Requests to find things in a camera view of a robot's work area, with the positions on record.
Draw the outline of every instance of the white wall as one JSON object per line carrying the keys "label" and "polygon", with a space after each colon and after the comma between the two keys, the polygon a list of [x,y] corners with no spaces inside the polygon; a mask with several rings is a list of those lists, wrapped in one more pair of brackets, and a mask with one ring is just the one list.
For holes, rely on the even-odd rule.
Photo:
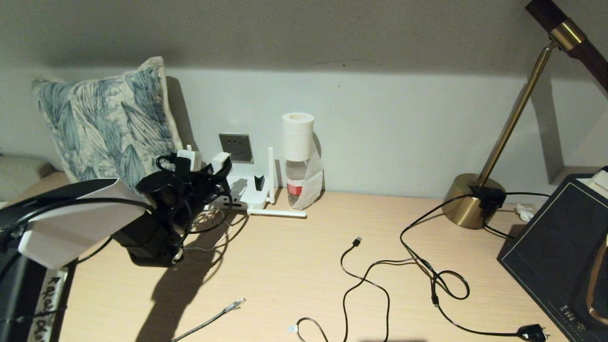
{"label": "white wall", "polygon": [[[0,153],[58,166],[29,77],[104,77],[162,54],[185,101],[171,82],[174,114],[185,104],[207,160],[218,133],[248,133],[257,163],[237,171],[263,172],[267,146],[280,157],[280,115],[307,111],[328,190],[442,197],[455,175],[479,172],[546,41],[519,0],[103,3],[0,5],[11,28],[0,31]],[[605,3],[558,3],[608,55]],[[134,21],[117,28],[116,16]],[[151,29],[153,20],[163,25]],[[561,52],[547,71],[539,87],[552,94],[564,161],[606,164],[605,94]],[[492,177],[509,190],[551,190],[532,105]]]}

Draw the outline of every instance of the power plug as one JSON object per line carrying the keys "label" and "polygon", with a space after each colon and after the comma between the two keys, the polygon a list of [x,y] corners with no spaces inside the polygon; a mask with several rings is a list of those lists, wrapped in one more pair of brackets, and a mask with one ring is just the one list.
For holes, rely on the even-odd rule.
{"label": "power plug", "polygon": [[524,341],[545,342],[548,337],[545,330],[538,324],[523,326],[517,330],[517,334]]}

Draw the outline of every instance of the wooden desk surface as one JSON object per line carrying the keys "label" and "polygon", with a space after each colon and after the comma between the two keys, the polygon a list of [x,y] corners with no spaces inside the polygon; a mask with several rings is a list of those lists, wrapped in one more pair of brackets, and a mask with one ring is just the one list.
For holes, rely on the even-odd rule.
{"label": "wooden desk surface", "polygon": [[[285,191],[277,209],[287,208]],[[233,240],[217,253],[187,250],[172,269],[137,267],[112,242],[76,270],[60,341],[167,342],[216,315],[240,297],[247,302],[184,341],[298,341],[288,327],[303,316],[316,319],[330,341],[342,341],[342,296],[356,279],[339,265],[340,255],[360,236],[361,245],[345,267],[363,274],[379,259],[404,259],[399,242],[407,224],[440,203],[420,198],[325,193],[307,219],[238,214]],[[499,212],[492,225],[508,231],[521,224],[512,212]],[[189,246],[208,248],[221,232],[189,238]],[[445,312],[462,326],[515,332],[539,323],[550,341],[567,341],[558,328],[499,265],[503,240],[486,231],[459,228],[439,216],[405,235],[406,242],[437,270],[462,274],[471,296],[456,301],[438,295]],[[413,265],[381,265],[370,280],[391,296],[390,341],[517,341],[464,332],[432,305],[429,280]],[[463,293],[459,282],[454,291]],[[386,299],[364,284],[347,298],[349,341],[384,339]],[[311,323],[302,323],[307,342],[322,341]]]}

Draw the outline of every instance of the pillow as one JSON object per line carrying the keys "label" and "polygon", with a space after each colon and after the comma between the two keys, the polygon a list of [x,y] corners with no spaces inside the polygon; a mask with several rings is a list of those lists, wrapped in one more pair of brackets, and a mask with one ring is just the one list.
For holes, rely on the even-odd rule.
{"label": "pillow", "polygon": [[138,194],[156,158],[182,148],[162,57],[102,80],[36,79],[32,92],[72,182],[119,177]]}

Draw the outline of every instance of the black cable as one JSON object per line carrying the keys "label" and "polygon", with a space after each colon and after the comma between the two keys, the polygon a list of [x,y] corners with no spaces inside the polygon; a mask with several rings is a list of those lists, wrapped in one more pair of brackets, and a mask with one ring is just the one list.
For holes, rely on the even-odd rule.
{"label": "black cable", "polygon": [[13,322],[15,322],[15,323],[23,323],[26,320],[29,321],[29,320],[32,320],[32,319],[38,318],[38,317],[51,316],[51,315],[54,315],[54,314],[56,314],[58,312],[62,312],[62,311],[65,311],[65,310],[67,310],[67,307],[60,307],[59,309],[55,309],[55,310],[51,310],[51,311],[42,311],[42,312],[38,312],[38,313],[35,313],[33,315],[29,315],[29,316],[19,316],[19,317],[16,317],[16,318],[6,318],[6,319],[0,318],[0,324],[9,324],[9,323],[13,323]]}
{"label": "black cable", "polygon": [[13,224],[12,228],[5,229],[3,232],[1,232],[0,233],[0,246],[4,246],[4,243],[7,240],[7,238],[9,237],[9,235],[12,235],[14,232],[17,232],[17,230],[22,229],[23,231],[25,231],[25,229],[27,228],[26,227],[27,222],[36,216],[39,216],[41,214],[44,214],[45,212],[49,212],[51,210],[55,210],[55,209],[59,209],[59,208],[63,208],[63,207],[75,206],[75,205],[79,205],[79,204],[94,204],[94,203],[128,204],[128,205],[132,205],[132,206],[142,207],[152,213],[155,212],[155,208],[147,203],[135,201],[135,200],[127,200],[124,198],[113,198],[113,197],[75,198],[73,200],[55,202],[55,203],[47,204],[43,207],[37,208],[34,211],[28,212],[26,215],[23,215],[22,217],[20,217]]}
{"label": "black cable", "polygon": [[[510,192],[507,193],[508,195],[539,195],[539,196],[546,196],[545,194],[537,194],[537,193],[533,193],[533,192]],[[457,326],[459,329],[462,329],[464,331],[470,332],[470,333],[476,333],[478,335],[486,335],[486,336],[500,336],[500,337],[520,337],[519,333],[501,333],[501,332],[482,332],[482,331],[477,331],[477,330],[472,330],[472,329],[468,329],[465,328],[459,324],[457,324],[456,322],[454,322],[453,320],[450,319],[450,317],[447,316],[447,314],[443,311],[443,309],[441,308],[441,305],[439,305],[439,297],[437,296],[437,285],[439,285],[450,297],[457,299],[457,300],[464,300],[466,298],[469,297],[469,295],[471,294],[471,289],[469,287],[469,284],[467,283],[466,279],[461,276],[460,274],[451,271],[451,270],[444,270],[444,271],[440,271],[440,272],[436,272],[431,265],[426,262],[424,259],[420,258],[420,256],[417,255],[416,252],[414,252],[413,249],[411,249],[410,246],[408,246],[405,241],[403,240],[403,235],[405,234],[406,231],[408,231],[409,229],[411,229],[413,226],[415,226],[416,224],[418,224],[421,220],[423,220],[424,218],[426,218],[428,215],[432,214],[433,212],[435,212],[437,209],[451,203],[454,200],[457,200],[459,198],[463,198],[463,197],[469,197],[471,195],[462,195],[462,196],[458,196],[455,198],[452,198],[448,201],[445,201],[442,204],[439,204],[438,206],[434,207],[432,210],[430,210],[429,212],[427,212],[426,214],[424,214],[423,216],[421,216],[420,218],[418,218],[417,220],[415,220],[412,224],[410,224],[409,226],[407,226],[405,229],[403,229],[403,231],[401,232],[401,234],[399,235],[399,239],[401,241],[401,244],[406,248],[406,250],[408,251],[408,253],[410,253],[410,255],[412,255],[412,257],[416,257],[419,259],[419,261],[422,262],[422,264],[433,274],[431,283],[430,283],[430,287],[431,287],[431,301],[433,302],[433,305],[435,305],[436,308],[439,309],[439,311],[441,312],[441,314],[443,315],[443,317],[448,320],[450,323],[452,323],[453,325]],[[455,296],[449,289],[449,287],[447,286],[447,283],[445,283],[445,281],[443,280],[443,278],[441,277],[442,274],[450,274],[451,276],[456,277],[459,281],[461,281],[463,283],[463,285],[465,286],[465,290],[466,290],[466,294],[462,297],[458,297]]]}
{"label": "black cable", "polygon": [[441,305],[439,305],[439,297],[437,297],[437,293],[436,293],[436,284],[437,284],[437,279],[442,275],[442,274],[451,274],[453,276],[455,276],[456,278],[458,278],[458,280],[465,282],[465,279],[462,278],[462,276],[460,276],[458,273],[454,272],[454,271],[441,271],[439,273],[436,273],[433,281],[431,282],[431,298],[433,300],[433,304],[435,304],[435,307],[439,309],[439,312],[441,312],[441,314],[443,315],[443,317],[450,323],[452,323],[453,325],[457,326],[458,328],[470,332],[470,333],[476,333],[477,335],[485,335],[485,336],[503,336],[503,337],[519,337],[518,333],[511,333],[511,332],[483,332],[483,331],[477,331],[477,330],[472,330],[472,329],[468,329],[465,328],[461,325],[459,325],[458,323],[454,322],[453,320],[450,319],[450,317],[448,317],[446,315],[445,312],[443,312],[443,309],[441,308]]}
{"label": "black cable", "polygon": [[317,321],[315,321],[314,319],[312,319],[310,317],[302,317],[302,318],[298,319],[298,321],[295,323],[295,326],[297,327],[296,330],[295,330],[295,334],[298,335],[298,338],[300,339],[300,341],[306,342],[306,340],[304,340],[302,338],[302,336],[300,335],[300,323],[302,323],[304,321],[311,321],[311,322],[313,322],[314,325],[316,325],[317,328],[319,328],[319,331],[321,331],[321,335],[323,335],[323,339],[325,340],[325,342],[330,342],[327,339],[327,336],[325,335],[325,332],[323,331],[323,328],[321,328],[321,325],[319,323],[317,323]]}
{"label": "black cable", "polygon": [[192,207],[190,206],[190,202],[188,200],[186,200],[185,198],[183,199],[183,201],[184,201],[186,210],[188,210],[188,215],[190,217],[190,224],[188,225],[188,229],[186,229],[186,231],[184,232],[184,235],[182,235],[182,237],[179,239],[177,244],[175,244],[177,247],[184,246],[184,242],[185,242],[186,238],[188,237],[188,235],[190,235],[190,232],[192,231],[192,227],[194,227],[194,214],[192,213]]}
{"label": "black cable", "polygon": [[509,234],[507,234],[507,233],[503,233],[502,231],[499,231],[498,229],[494,229],[494,228],[492,228],[492,227],[488,226],[488,224],[487,224],[487,223],[485,223],[485,222],[484,222],[484,224],[483,224],[483,227],[484,227],[486,230],[490,231],[491,233],[497,234],[498,236],[503,237],[503,238],[505,238],[505,239],[515,239],[515,237],[514,237],[514,236],[509,235]]}
{"label": "black cable", "polygon": [[87,260],[89,260],[90,258],[94,257],[95,254],[99,253],[102,251],[102,249],[106,248],[107,245],[109,245],[109,243],[112,241],[112,237],[108,237],[108,239],[106,240],[106,242],[103,243],[103,245],[99,246],[99,248],[97,248],[93,253],[89,254],[88,256],[79,259],[78,262],[76,262],[76,264],[80,264],[83,263]]}
{"label": "black cable", "polygon": [[2,281],[4,280],[4,278],[6,277],[6,275],[9,273],[10,268],[17,263],[17,260],[19,260],[19,258],[21,257],[21,253],[16,252],[15,254],[13,254],[12,257],[10,257],[9,261],[7,261],[7,263],[4,264],[4,267],[2,268],[2,271],[0,271],[0,284],[2,283]]}
{"label": "black cable", "polygon": [[[2,271],[0,271],[0,284],[2,283],[2,281],[4,280],[6,275],[9,273],[11,267],[17,263],[17,260],[19,260],[19,258],[21,256],[22,256],[22,254],[17,252],[9,259],[9,261],[6,264],[4,264]],[[22,323],[27,319],[34,319],[37,317],[50,316],[57,312],[65,311],[66,309],[67,309],[67,307],[60,307],[59,309],[56,309],[56,310],[42,311],[42,312],[38,312],[38,313],[29,315],[29,316],[19,316],[19,317],[15,317],[15,318],[0,318],[0,324],[9,324],[9,323],[13,323],[13,322]]]}
{"label": "black cable", "polygon": [[505,192],[505,195],[530,195],[530,196],[543,196],[543,197],[551,197],[551,195],[541,194],[540,192]]}
{"label": "black cable", "polygon": [[211,228],[203,229],[203,230],[200,230],[200,231],[191,231],[190,234],[200,234],[200,233],[203,233],[203,232],[209,232],[209,231],[212,231],[212,230],[216,229],[217,227],[223,225],[226,222],[226,220],[228,219],[228,216],[232,212],[232,195],[230,194],[230,192],[226,192],[223,195],[226,196],[226,197],[228,197],[228,211],[226,212],[226,215],[224,215],[224,217],[222,218],[222,220],[218,224],[212,226]]}
{"label": "black cable", "polygon": [[162,164],[161,164],[161,160],[166,160],[166,161],[168,161],[168,162],[172,163],[172,162],[173,162],[172,160],[174,160],[174,159],[175,159],[175,157],[177,157],[177,154],[176,154],[176,153],[172,153],[172,154],[170,154],[170,155],[165,155],[165,156],[158,156],[158,157],[156,158],[156,167],[158,167],[158,169],[159,169],[159,170],[162,170],[162,171],[169,171],[169,172],[173,172],[173,171],[168,170],[168,169],[166,169],[165,167],[163,167],[163,166],[162,166]]}
{"label": "black cable", "polygon": [[[350,251],[352,251],[352,250],[353,250],[355,247],[357,247],[357,246],[358,246],[358,243],[357,243],[357,244],[353,243],[353,246],[351,246],[349,249],[347,249],[347,250],[346,250],[346,251],[345,251],[345,252],[342,254],[342,257],[340,258],[340,265],[341,265],[342,269],[344,270],[344,272],[346,272],[346,274],[348,274],[348,275],[350,275],[350,276],[352,276],[352,277],[355,277],[355,278],[357,278],[357,279],[360,279],[360,280],[361,280],[361,281],[359,281],[359,282],[358,282],[358,283],[357,283],[355,286],[353,286],[353,287],[349,288],[349,289],[348,289],[348,290],[347,290],[347,291],[344,293],[344,296],[342,297],[342,310],[344,311],[344,322],[345,322],[344,342],[346,342],[346,340],[348,339],[348,313],[347,313],[347,310],[346,310],[346,297],[348,296],[348,294],[349,294],[351,291],[353,291],[353,290],[355,290],[356,288],[358,288],[359,286],[361,286],[361,285],[362,285],[364,282],[368,282],[368,283],[370,283],[371,285],[374,285],[374,286],[376,286],[376,287],[380,288],[380,289],[381,289],[381,290],[382,290],[382,291],[383,291],[383,292],[386,294],[386,296],[387,296],[387,302],[388,302],[388,304],[387,304],[387,313],[386,313],[386,335],[385,335],[385,338],[384,338],[384,342],[387,342],[387,341],[389,340],[389,313],[390,313],[390,296],[389,296],[389,293],[388,293],[388,292],[387,292],[387,291],[386,291],[384,288],[382,288],[382,287],[381,287],[381,286],[379,286],[378,284],[375,284],[375,283],[374,283],[374,282],[372,282],[372,281],[367,280],[367,276],[369,275],[369,272],[371,271],[371,269],[372,269],[373,267],[377,266],[377,265],[393,265],[393,266],[411,265],[411,264],[413,264],[413,263],[412,263],[412,261],[415,261],[415,260],[420,260],[420,258],[414,258],[414,257],[411,257],[411,258],[408,258],[408,259],[403,259],[403,260],[379,260],[379,261],[376,261],[376,262],[372,263],[372,264],[371,264],[371,265],[370,265],[370,266],[367,268],[367,271],[365,272],[365,275],[364,275],[363,277],[359,277],[359,276],[357,276],[357,275],[355,275],[355,274],[353,274],[353,273],[351,273],[351,272],[347,271],[347,270],[344,268],[344,264],[343,264],[344,257],[345,257],[345,256],[346,256],[346,255],[347,255],[347,254],[348,254]],[[313,323],[314,323],[314,324],[317,326],[317,328],[319,328],[319,330],[321,331],[321,334],[323,335],[323,338],[325,339],[325,342],[328,342],[327,336],[325,336],[325,332],[324,332],[324,331],[323,331],[323,329],[321,328],[321,325],[320,325],[319,323],[317,323],[317,321],[315,321],[314,319],[309,318],[309,317],[300,318],[300,319],[298,320],[298,322],[295,324],[295,326],[296,326],[295,333],[297,334],[297,336],[298,336],[298,338],[300,339],[300,341],[301,341],[301,342],[306,342],[306,341],[305,341],[305,340],[302,338],[302,336],[300,335],[300,327],[299,327],[299,324],[300,324],[302,321],[311,321],[311,322],[313,322]]]}
{"label": "black cable", "polygon": [[[359,276],[358,276],[358,275],[356,275],[356,274],[350,273],[349,271],[347,271],[347,269],[346,269],[346,268],[344,268],[344,257],[345,257],[345,256],[346,256],[346,255],[347,255],[347,254],[348,254],[350,251],[352,251],[352,250],[353,250],[355,247],[357,247],[357,246],[359,245],[359,242],[360,242],[360,241],[361,241],[361,240],[359,240],[359,238],[357,238],[357,239],[355,240],[355,242],[353,242],[353,246],[351,246],[351,247],[350,247],[349,249],[347,249],[347,250],[346,250],[344,253],[342,253],[342,256],[340,257],[340,267],[342,267],[342,271],[344,271],[344,273],[346,273],[346,274],[348,274],[349,276],[354,277],[354,278],[356,278],[356,279],[363,280],[363,281],[365,281],[365,282],[367,282],[367,283],[369,283],[369,284],[371,284],[371,285],[374,285],[375,287],[378,287],[378,288],[379,288],[380,290],[382,290],[382,292],[384,292],[384,294],[386,295],[386,300],[387,300],[387,306],[386,306],[386,336],[385,336],[384,340],[385,340],[385,341],[387,341],[387,340],[388,340],[388,338],[389,338],[389,314],[390,314],[390,295],[389,295],[388,291],[387,291],[387,290],[386,290],[384,287],[382,287],[382,286],[380,286],[380,285],[378,285],[378,284],[376,284],[376,283],[374,283],[374,282],[372,282],[372,281],[369,281],[369,280],[367,280],[367,279],[361,278],[361,277],[359,277]],[[347,316],[346,316],[346,313],[345,313],[344,317],[345,317],[345,319],[346,319],[346,327],[347,327],[347,328],[346,328],[346,331],[348,332],[348,318],[347,318]]]}

